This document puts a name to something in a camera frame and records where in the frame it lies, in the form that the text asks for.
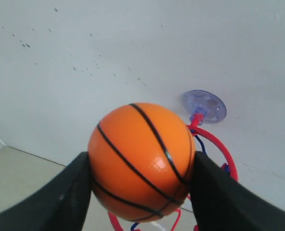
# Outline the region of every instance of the floor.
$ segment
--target floor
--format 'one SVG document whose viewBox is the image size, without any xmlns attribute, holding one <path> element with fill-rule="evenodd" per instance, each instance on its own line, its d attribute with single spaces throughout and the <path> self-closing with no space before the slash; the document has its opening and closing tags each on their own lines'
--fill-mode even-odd
<svg viewBox="0 0 285 231">
<path fill-rule="evenodd" d="M 37 191 L 63 169 L 62 165 L 10 147 L 4 147 L 0 151 L 0 212 Z M 177 213 L 173 213 L 156 223 L 141 224 L 139 228 L 142 231 L 169 231 L 176 217 Z M 120 223 L 125 231 L 130 230 L 132 223 L 124 220 L 121 220 Z M 183 210 L 175 230 L 192 231 L 194 225 L 193 214 Z M 91 205 L 83 230 L 113 230 L 106 210 L 94 195 L 91 196 Z"/>
</svg>

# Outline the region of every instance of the clear suction cup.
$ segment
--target clear suction cup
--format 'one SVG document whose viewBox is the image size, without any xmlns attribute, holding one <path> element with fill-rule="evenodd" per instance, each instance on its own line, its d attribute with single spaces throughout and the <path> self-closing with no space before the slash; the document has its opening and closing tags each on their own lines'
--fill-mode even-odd
<svg viewBox="0 0 285 231">
<path fill-rule="evenodd" d="M 190 121 L 195 114 L 202 114 L 203 122 L 215 124 L 221 122 L 227 115 L 226 106 L 223 101 L 204 90 L 191 90 L 183 94 L 182 103 L 187 112 L 191 115 Z"/>
</svg>

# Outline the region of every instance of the basketball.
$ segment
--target basketball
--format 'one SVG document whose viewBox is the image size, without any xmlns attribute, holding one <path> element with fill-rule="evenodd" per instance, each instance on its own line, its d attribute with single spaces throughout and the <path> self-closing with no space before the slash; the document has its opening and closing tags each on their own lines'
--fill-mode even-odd
<svg viewBox="0 0 285 231">
<path fill-rule="evenodd" d="M 92 132 L 88 153 L 94 195 L 125 220 L 161 219 L 189 193 L 194 140 L 160 105 L 132 103 L 110 112 Z"/>
</svg>

